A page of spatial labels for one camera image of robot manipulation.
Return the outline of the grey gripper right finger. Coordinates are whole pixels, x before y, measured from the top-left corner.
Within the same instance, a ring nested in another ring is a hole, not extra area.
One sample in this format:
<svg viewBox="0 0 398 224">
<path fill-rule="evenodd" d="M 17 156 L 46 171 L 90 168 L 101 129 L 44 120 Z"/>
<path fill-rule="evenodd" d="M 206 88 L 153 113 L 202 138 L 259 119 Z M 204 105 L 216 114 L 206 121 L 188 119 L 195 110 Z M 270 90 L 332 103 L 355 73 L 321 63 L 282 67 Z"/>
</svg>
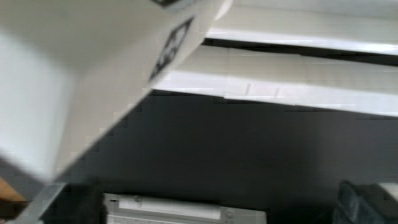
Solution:
<svg viewBox="0 0 398 224">
<path fill-rule="evenodd" d="M 332 224 L 398 224 L 398 183 L 339 183 Z"/>
</svg>

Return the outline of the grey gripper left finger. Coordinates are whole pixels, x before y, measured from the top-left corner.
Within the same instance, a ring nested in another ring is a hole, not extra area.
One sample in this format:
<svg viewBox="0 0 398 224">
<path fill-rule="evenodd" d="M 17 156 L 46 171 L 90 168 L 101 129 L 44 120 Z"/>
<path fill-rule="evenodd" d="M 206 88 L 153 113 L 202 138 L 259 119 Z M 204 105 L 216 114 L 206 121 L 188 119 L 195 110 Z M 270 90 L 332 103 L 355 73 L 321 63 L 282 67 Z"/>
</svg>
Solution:
<svg viewBox="0 0 398 224">
<path fill-rule="evenodd" d="M 7 224 L 106 224 L 105 193 L 96 183 L 53 183 Z"/>
</svg>

